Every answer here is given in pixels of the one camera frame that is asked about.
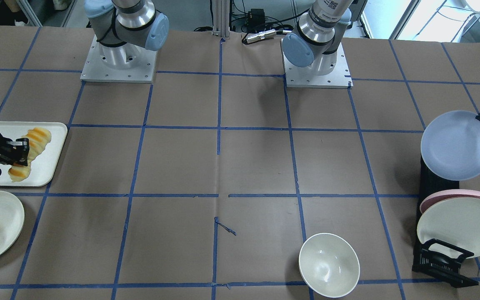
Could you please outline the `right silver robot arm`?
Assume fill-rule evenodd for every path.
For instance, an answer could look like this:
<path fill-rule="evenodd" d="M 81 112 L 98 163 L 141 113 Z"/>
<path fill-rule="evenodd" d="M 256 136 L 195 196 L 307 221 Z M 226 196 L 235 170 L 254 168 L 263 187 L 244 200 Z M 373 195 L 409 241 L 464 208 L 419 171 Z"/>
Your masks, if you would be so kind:
<path fill-rule="evenodd" d="M 95 32 L 80 79 L 95 83 L 152 83 L 157 52 L 168 37 L 169 21 L 150 0 L 86 0 L 84 10 Z M 32 162 L 51 148 L 51 133 L 30 129 L 17 139 L 0 133 L 0 166 L 10 181 L 25 180 Z"/>

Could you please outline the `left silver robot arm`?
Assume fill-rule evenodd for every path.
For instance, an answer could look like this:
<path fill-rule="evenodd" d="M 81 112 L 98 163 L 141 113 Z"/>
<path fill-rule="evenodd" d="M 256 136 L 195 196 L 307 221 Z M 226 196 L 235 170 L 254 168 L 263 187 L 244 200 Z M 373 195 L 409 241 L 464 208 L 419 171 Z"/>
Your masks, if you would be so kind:
<path fill-rule="evenodd" d="M 480 0 L 456 0 L 480 16 Z M 282 39 L 281 48 L 289 87 L 347 88 L 347 61 L 340 45 L 352 23 L 353 0 L 315 0 Z"/>

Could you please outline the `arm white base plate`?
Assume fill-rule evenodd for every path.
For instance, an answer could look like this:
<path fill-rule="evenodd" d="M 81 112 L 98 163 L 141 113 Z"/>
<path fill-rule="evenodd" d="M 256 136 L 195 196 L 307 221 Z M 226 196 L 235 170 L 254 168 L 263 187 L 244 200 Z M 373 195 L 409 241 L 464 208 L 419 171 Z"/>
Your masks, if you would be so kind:
<path fill-rule="evenodd" d="M 80 79 L 96 83 L 149 83 L 154 80 L 158 51 L 125 44 L 106 47 L 94 36 Z"/>
<path fill-rule="evenodd" d="M 289 88 L 350 89 L 354 86 L 343 44 L 331 55 L 320 55 L 308 67 L 293 65 L 285 55 L 282 62 Z"/>

